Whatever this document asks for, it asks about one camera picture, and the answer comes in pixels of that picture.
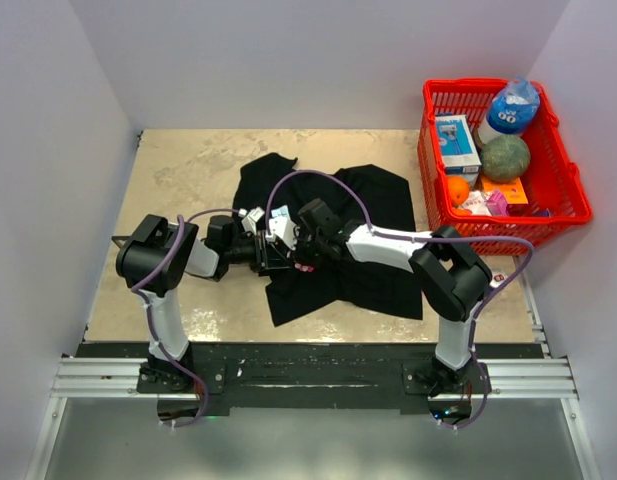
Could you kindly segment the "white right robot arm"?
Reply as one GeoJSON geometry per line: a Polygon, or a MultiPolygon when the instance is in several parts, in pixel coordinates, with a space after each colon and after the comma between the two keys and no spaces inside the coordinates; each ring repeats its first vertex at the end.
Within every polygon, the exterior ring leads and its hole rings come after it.
{"type": "Polygon", "coordinates": [[[439,336],[430,364],[415,371],[430,397],[455,393],[469,380],[474,359],[475,313],[490,288],[492,273],[456,229],[405,232],[362,221],[343,222],[321,199],[302,207],[298,252],[309,261],[329,259],[385,265],[417,278],[439,315],[439,336]]]}

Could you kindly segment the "aluminium rail frame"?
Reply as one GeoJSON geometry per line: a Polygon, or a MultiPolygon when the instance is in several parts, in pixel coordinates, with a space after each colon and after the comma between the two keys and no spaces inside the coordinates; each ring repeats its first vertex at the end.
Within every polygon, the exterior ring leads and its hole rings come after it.
{"type": "MultiPolygon", "coordinates": [[[[437,321],[337,302],[274,328],[262,282],[244,269],[225,284],[186,280],[194,343],[372,343],[433,346],[437,321]]],[[[479,358],[492,393],[460,431],[428,414],[388,409],[233,408],[174,429],[158,394],[137,389],[145,356],[120,283],[102,282],[94,319],[64,357],[28,475],[32,479],[597,479],[569,360],[550,345],[526,277],[482,314],[479,358]]]]}

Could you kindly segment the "blue silver drink can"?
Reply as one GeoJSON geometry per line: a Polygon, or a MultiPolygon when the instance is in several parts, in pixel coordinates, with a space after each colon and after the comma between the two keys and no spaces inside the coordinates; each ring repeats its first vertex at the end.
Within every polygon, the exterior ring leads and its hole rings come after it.
{"type": "Polygon", "coordinates": [[[494,271],[489,284],[492,291],[499,291],[507,285],[508,275],[503,271],[494,271]]]}

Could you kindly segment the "orange fruit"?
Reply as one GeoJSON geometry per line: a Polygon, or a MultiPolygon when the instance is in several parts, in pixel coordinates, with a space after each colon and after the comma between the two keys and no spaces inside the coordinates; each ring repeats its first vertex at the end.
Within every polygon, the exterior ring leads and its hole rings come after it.
{"type": "Polygon", "coordinates": [[[469,183],[460,176],[448,176],[446,185],[452,207],[461,207],[469,198],[471,192],[469,183]]]}

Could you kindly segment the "green round melon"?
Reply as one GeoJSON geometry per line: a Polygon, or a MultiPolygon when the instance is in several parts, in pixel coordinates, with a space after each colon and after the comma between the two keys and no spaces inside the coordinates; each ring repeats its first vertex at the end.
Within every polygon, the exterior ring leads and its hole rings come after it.
{"type": "Polygon", "coordinates": [[[526,142],[515,135],[501,135],[486,143],[481,150],[482,172],[497,183],[521,177],[531,162],[526,142]]]}

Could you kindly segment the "blue plastic bag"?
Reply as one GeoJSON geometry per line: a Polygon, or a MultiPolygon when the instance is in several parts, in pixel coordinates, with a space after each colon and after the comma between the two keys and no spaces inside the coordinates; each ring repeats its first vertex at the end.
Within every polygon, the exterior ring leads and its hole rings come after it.
{"type": "Polygon", "coordinates": [[[533,121],[541,104],[536,87],[516,76],[494,97],[477,127],[474,138],[479,148],[501,135],[520,136],[533,121]]]}

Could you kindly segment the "orange box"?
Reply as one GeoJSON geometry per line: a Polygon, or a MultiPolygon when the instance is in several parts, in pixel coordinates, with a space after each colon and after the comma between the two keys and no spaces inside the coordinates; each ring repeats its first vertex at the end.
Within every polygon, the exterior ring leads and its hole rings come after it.
{"type": "Polygon", "coordinates": [[[501,193],[509,205],[527,205],[528,197],[520,177],[508,182],[495,182],[481,174],[477,181],[479,190],[489,199],[493,193],[501,193]]]}

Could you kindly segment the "blue white box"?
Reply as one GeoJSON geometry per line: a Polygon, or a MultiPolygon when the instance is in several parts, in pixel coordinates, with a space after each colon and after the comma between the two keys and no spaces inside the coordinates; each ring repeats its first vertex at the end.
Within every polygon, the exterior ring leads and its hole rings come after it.
{"type": "Polygon", "coordinates": [[[466,116],[436,116],[435,128],[445,174],[461,177],[474,188],[482,163],[466,116]]]}

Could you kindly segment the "pink flower brooch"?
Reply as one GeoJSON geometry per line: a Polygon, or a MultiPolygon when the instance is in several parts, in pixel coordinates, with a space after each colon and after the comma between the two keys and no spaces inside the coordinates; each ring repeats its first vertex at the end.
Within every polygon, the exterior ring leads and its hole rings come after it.
{"type": "Polygon", "coordinates": [[[310,273],[313,272],[315,270],[315,267],[312,265],[304,265],[301,264],[299,262],[295,262],[294,263],[294,268],[300,272],[304,272],[304,273],[310,273]]]}

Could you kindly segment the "pink small package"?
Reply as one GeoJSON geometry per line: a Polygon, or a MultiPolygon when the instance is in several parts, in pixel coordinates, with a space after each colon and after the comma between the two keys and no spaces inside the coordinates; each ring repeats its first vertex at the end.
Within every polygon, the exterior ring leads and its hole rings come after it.
{"type": "Polygon", "coordinates": [[[503,192],[495,189],[492,192],[483,192],[483,195],[491,216],[503,217],[509,215],[508,200],[503,192]]]}

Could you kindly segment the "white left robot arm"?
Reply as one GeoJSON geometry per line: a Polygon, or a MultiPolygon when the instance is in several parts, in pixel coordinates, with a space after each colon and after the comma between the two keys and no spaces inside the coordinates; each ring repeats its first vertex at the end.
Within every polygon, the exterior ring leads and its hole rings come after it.
{"type": "Polygon", "coordinates": [[[196,378],[192,347],[180,313],[178,286],[183,277],[221,280],[232,264],[246,264],[259,275],[290,266],[291,248],[258,228],[261,209],[210,209],[171,223],[148,214],[119,246],[116,272],[142,301],[150,342],[143,380],[173,392],[203,391],[196,378]]]}

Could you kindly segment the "red plastic basket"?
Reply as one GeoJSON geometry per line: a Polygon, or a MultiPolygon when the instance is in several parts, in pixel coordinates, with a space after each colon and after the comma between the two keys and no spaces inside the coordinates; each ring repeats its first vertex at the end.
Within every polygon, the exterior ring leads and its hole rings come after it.
{"type": "Polygon", "coordinates": [[[567,229],[589,223],[593,213],[559,132],[559,118],[544,87],[534,81],[540,106],[522,135],[531,162],[521,177],[528,203],[517,216],[457,216],[452,210],[446,185],[434,117],[464,115],[474,130],[481,123],[492,99],[507,84],[498,78],[429,79],[424,82],[423,113],[417,154],[428,226],[435,230],[454,227],[464,237],[515,236],[538,248],[567,229]]]}

